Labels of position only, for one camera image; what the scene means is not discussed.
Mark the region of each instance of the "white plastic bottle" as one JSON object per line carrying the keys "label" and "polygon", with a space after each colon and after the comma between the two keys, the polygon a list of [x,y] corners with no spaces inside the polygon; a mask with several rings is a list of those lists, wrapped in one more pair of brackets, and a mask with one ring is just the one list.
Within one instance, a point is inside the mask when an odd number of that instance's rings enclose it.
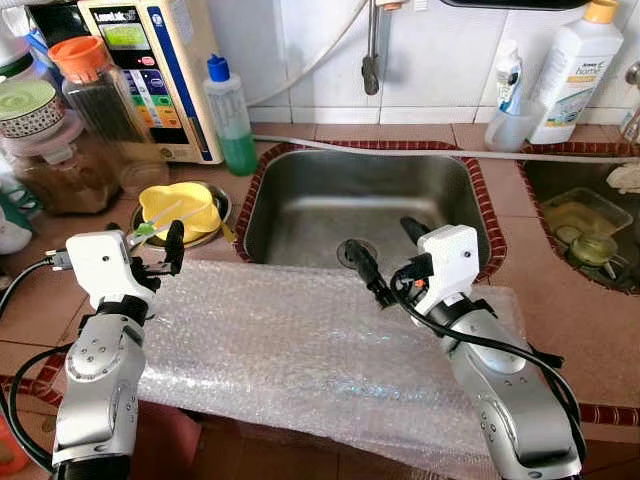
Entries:
{"label": "white plastic bottle", "polygon": [[258,168],[258,156],[240,77],[230,73],[227,61],[216,55],[207,67],[210,78],[204,81],[204,89],[224,159],[234,175],[251,175]]}
{"label": "white plastic bottle", "polygon": [[623,37],[612,24],[618,2],[592,0],[584,17],[564,25],[533,91],[532,100],[545,108],[545,115],[529,136],[531,143],[569,140]]}

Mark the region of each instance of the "yellow bowl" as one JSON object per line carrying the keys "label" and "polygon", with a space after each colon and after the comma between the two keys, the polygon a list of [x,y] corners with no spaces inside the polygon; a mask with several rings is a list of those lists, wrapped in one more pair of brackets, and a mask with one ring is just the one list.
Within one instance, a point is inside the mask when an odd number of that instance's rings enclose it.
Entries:
{"label": "yellow bowl", "polygon": [[[182,220],[184,243],[217,230],[222,223],[211,192],[199,183],[149,187],[138,198],[142,205],[142,218],[145,222],[154,220],[156,229],[170,225],[174,220]],[[166,240],[167,233],[168,230],[157,237]]]}

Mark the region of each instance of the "sink basin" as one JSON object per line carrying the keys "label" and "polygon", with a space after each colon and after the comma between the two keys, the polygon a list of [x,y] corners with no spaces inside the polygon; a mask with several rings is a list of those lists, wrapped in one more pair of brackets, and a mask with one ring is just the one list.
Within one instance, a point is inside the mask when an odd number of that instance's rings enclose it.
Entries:
{"label": "sink basin", "polygon": [[417,254],[400,226],[404,215],[430,228],[475,227],[481,267],[489,261],[469,172],[464,162],[447,156],[285,153],[266,167],[246,232],[244,226],[239,230],[256,263],[340,268],[342,245],[355,238],[390,273]]}
{"label": "sink basin", "polygon": [[[616,204],[631,215],[634,224],[616,232],[612,237],[618,244],[618,254],[612,261],[617,278],[613,280],[602,272],[589,269],[583,273],[607,287],[629,293],[640,293],[640,249],[638,248],[640,225],[637,225],[640,194],[621,195],[617,190],[609,187],[606,179],[615,168],[616,165],[606,164],[528,162],[524,166],[524,171],[533,189],[533,194],[540,204],[576,187],[584,187]],[[556,241],[556,243],[560,253],[564,253],[566,245],[560,241]]]}

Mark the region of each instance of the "second sink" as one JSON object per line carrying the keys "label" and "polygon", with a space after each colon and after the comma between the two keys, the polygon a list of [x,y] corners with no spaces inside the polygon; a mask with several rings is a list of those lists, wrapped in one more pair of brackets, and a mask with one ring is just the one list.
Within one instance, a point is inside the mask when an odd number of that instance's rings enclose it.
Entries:
{"label": "second sink", "polygon": [[481,267],[488,262],[489,240],[468,170],[447,156],[286,153],[267,166],[244,248],[257,263],[341,267],[341,245],[355,238],[388,273],[417,254],[400,226],[405,215],[430,228],[475,227]]}

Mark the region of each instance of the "black cable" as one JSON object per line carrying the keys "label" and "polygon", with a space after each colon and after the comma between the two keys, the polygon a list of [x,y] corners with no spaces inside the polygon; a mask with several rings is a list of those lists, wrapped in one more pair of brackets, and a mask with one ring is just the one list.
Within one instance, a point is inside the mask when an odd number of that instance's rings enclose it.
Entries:
{"label": "black cable", "polygon": [[552,392],[554,391],[554,388],[556,390],[558,390],[559,392],[562,392],[562,396],[559,396],[557,398],[560,401],[560,404],[562,405],[563,409],[565,410],[565,412],[566,412],[566,414],[567,414],[567,416],[569,418],[569,422],[571,424],[572,434],[573,434],[573,437],[574,437],[574,441],[576,443],[576,448],[578,450],[578,456],[580,457],[580,461],[584,462],[584,459],[586,457],[586,448],[585,448],[584,438],[582,437],[582,432],[580,431],[580,428],[579,428],[579,425],[580,425],[580,407],[579,407],[578,401],[576,400],[576,397],[575,397],[573,391],[571,390],[571,387],[567,383],[567,381],[558,372],[556,372],[553,369],[553,367],[550,367],[549,365],[547,365],[544,361],[540,360],[538,357],[536,357],[531,352],[528,352],[528,351],[523,350],[523,349],[521,349],[519,347],[516,347],[514,345],[511,345],[511,344],[508,344],[508,343],[504,343],[504,342],[500,342],[500,341],[497,341],[497,340],[492,340],[492,339],[489,339],[489,338],[478,337],[478,336],[475,336],[475,335],[468,335],[466,333],[457,332],[455,330],[452,330],[450,328],[444,327],[444,326],[440,325],[439,323],[436,323],[436,322],[432,321],[431,319],[427,318],[425,315],[423,315],[420,312],[418,312],[413,307],[413,305],[409,304],[406,301],[406,299],[402,295],[400,295],[398,293],[398,289],[396,288],[396,285],[397,285],[398,280],[399,280],[399,274],[400,274],[400,272],[396,272],[393,275],[393,277],[391,278],[391,289],[390,289],[391,293],[393,294],[393,296],[396,299],[396,301],[398,302],[398,304],[409,315],[411,315],[413,318],[418,320],[420,323],[422,323],[426,327],[429,327],[431,330],[433,330],[438,335],[448,336],[448,337],[451,337],[454,340],[457,340],[459,342],[472,343],[472,344],[475,344],[475,345],[480,345],[482,347],[493,348],[493,349],[500,350],[500,351],[503,351],[503,352],[506,352],[506,353],[510,353],[512,355],[516,355],[516,356],[518,356],[520,358],[523,358],[524,360],[527,360],[527,361],[533,363],[538,368],[540,368],[543,371],[543,373],[545,374],[545,377],[547,377],[547,375],[548,375],[547,378],[552,378],[553,379],[552,383],[553,383],[554,387],[552,387]]}
{"label": "black cable", "polygon": [[18,275],[13,280],[13,282],[11,282],[11,285],[9,285],[9,288],[7,288],[7,290],[4,292],[4,295],[2,296],[2,300],[0,300],[0,318],[2,318],[2,315],[4,314],[4,311],[7,308],[7,304],[9,303],[9,298],[11,297],[11,294],[18,287],[18,285],[20,285],[20,283],[33,271],[37,270],[40,267],[45,267],[47,265],[52,265],[52,264],[53,264],[53,261],[50,258],[45,258],[43,260],[40,260],[39,262],[36,262],[33,265],[29,265],[27,268],[25,268],[20,273],[20,275]]}
{"label": "black cable", "polygon": [[[73,344],[68,343],[66,345],[62,345],[60,347],[52,348],[51,350],[47,350],[45,352],[39,353],[27,360],[27,362],[22,365],[16,375],[13,377],[13,382],[11,382],[11,388],[9,390],[9,422],[14,430],[14,434],[20,441],[22,448],[27,452],[27,454],[38,463],[41,467],[45,468],[49,472],[52,472],[51,466],[51,454],[38,445],[26,432],[20,419],[18,418],[18,389],[20,388],[20,382],[22,381],[22,377],[24,377],[25,373],[33,367],[40,360],[43,360],[47,357],[55,355],[57,353],[63,353],[69,351]],[[43,466],[41,462],[37,461],[42,460],[47,467]]]}

